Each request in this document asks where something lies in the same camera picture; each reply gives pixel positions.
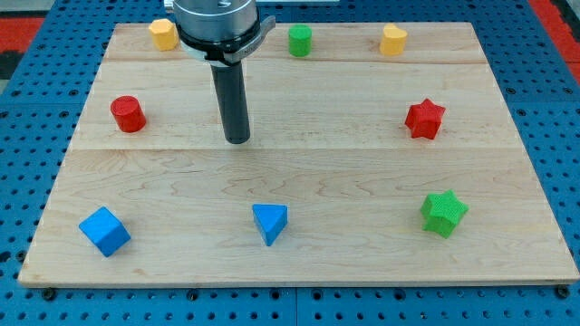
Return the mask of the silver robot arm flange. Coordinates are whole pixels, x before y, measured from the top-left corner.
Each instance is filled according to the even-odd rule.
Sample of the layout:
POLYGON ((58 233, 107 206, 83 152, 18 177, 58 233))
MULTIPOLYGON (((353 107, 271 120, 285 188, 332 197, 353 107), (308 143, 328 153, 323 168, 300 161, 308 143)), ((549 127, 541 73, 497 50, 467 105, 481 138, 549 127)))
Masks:
POLYGON ((242 62, 276 28, 273 16, 260 16, 255 0, 165 0, 164 6, 175 16, 183 50, 216 67, 242 62))

